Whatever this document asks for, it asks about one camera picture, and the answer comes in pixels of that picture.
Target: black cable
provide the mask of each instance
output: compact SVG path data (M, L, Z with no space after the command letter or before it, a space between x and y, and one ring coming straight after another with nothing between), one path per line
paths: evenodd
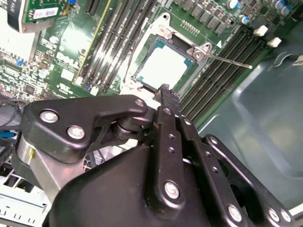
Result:
M104 158L102 152L101 152L100 150L98 150L98 153L99 153L99 155L100 155L100 157L101 157L101 159L102 159L102 162L101 162L101 163L106 162L106 160L105 160L105 158Z
M96 159L95 159L94 152L89 153L89 160L90 160L91 168L95 168L97 165L96 165Z
M17 115L22 117L22 112L17 103L28 104L28 101L23 100L23 99L0 100L0 108L4 105L10 105L15 109L15 111L12 114L12 116L10 117L10 119L6 123L4 123L3 125L0 126L0 131L19 130L19 128L20 128L19 125L8 126L8 124L10 124L16 118Z

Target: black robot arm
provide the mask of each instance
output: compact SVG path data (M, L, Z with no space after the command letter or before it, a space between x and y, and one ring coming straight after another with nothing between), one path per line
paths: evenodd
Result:
M200 138L166 86L157 110L133 95L41 101L24 112L12 162L53 206L45 227L294 226L214 135ZM84 172L88 152L138 146Z

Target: green circuit board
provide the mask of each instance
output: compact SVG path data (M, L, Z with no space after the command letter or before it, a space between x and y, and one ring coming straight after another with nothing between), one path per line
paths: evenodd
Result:
M281 15L272 7L270 0L242 0L236 9L228 8L226 0L102 0L92 16L86 11L86 0L78 0L72 6L67 1L59 0L26 2L26 8L29 9L25 14L27 22L32 21L29 17L30 10L58 7L60 13L57 17L68 7L65 16L59 16L50 28L39 34L33 61L20 64L20 58L15 53L4 50L0 43L0 93L30 101L120 94L121 83L127 71L125 66L134 51L132 43L139 41L163 13L170 15L169 26L175 31L196 45L210 42L211 54L219 55L232 46L230 40L243 27L239 20L241 15L249 18L247 27L266 25L270 35L283 39L296 25L297 20L292 15L302 4L302 1L290 0L291 11L287 15ZM5 9L5 2L1 2L0 7ZM121 15L125 16L125 20L121 20ZM156 36L148 39L139 50L137 58L133 59L130 77L150 56ZM101 48L103 51L97 52L103 40L107 41L104 41L104 47ZM256 66L270 51L270 48L265 48L256 56L252 65ZM106 58L96 66L98 58L95 55L102 54ZM203 77L212 62L212 59L207 59L204 69L192 77L198 67L193 60L174 90L182 91L180 96L190 94L192 87ZM237 85L249 72L250 70L244 71L234 84ZM231 85L228 91L232 91L235 85ZM213 104L214 107L222 99L217 101Z
M27 0L23 22L39 21L45 18L58 17L68 10L66 0Z

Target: gray metal panel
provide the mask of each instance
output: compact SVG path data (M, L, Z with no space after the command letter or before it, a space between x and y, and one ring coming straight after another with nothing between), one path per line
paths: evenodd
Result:
M263 62L199 131L216 135L288 208L303 202L303 66Z

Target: blue capacitor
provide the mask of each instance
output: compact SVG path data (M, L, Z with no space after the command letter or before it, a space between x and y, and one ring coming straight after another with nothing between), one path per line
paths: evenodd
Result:
M250 21L250 18L246 15L241 15L239 16L239 21L244 24L244 25L247 25Z
M239 5L239 1L238 0L228 0L227 1L227 7L230 9L236 9Z
M68 3L71 4L71 5L74 5L77 3L77 0L68 0Z

